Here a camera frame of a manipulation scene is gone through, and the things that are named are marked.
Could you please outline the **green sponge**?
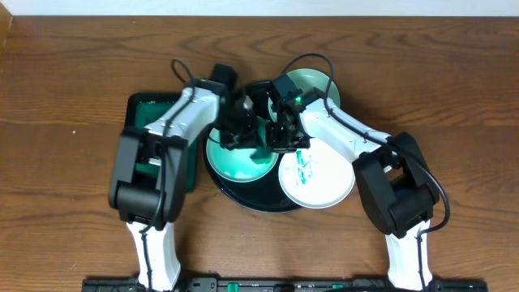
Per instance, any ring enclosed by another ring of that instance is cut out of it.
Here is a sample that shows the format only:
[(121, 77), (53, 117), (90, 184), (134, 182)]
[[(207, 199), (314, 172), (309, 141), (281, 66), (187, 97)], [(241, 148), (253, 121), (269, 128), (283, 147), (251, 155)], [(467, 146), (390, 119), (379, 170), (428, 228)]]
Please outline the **green sponge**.
[(269, 148), (257, 148), (250, 159), (257, 165), (276, 163), (279, 154), (271, 152)]

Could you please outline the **white plate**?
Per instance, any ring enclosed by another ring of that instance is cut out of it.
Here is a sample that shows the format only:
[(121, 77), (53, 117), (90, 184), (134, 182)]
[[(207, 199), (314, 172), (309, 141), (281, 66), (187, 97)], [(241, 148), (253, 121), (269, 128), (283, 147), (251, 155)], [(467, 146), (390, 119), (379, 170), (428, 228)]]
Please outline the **white plate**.
[(328, 208), (340, 203), (355, 182), (351, 163), (318, 139), (312, 139), (309, 148), (285, 154), (278, 178), (283, 192), (304, 208)]

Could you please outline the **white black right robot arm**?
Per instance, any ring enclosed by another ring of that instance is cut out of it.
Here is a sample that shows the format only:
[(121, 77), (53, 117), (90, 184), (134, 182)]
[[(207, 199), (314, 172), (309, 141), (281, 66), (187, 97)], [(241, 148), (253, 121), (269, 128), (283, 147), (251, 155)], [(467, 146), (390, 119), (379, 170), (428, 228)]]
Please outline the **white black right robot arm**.
[(327, 208), (354, 188), (388, 248), (388, 279), (402, 290), (424, 291), (432, 280), (427, 233), (444, 190), (413, 136), (374, 130), (330, 98), (280, 101), (267, 127), (271, 149), (283, 152), (283, 192), (305, 208)]

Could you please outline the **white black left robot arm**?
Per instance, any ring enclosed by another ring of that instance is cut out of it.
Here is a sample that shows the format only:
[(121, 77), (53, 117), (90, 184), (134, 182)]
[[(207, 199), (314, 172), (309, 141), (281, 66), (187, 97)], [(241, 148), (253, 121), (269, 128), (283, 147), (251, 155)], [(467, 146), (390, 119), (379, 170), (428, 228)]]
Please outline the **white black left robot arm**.
[(261, 141), (247, 94), (235, 97), (233, 82), (194, 79), (156, 120), (124, 127), (118, 142), (109, 206), (132, 233), (146, 291), (171, 291), (181, 264), (174, 247), (174, 223), (187, 193), (189, 148), (208, 126), (227, 148), (256, 148)]

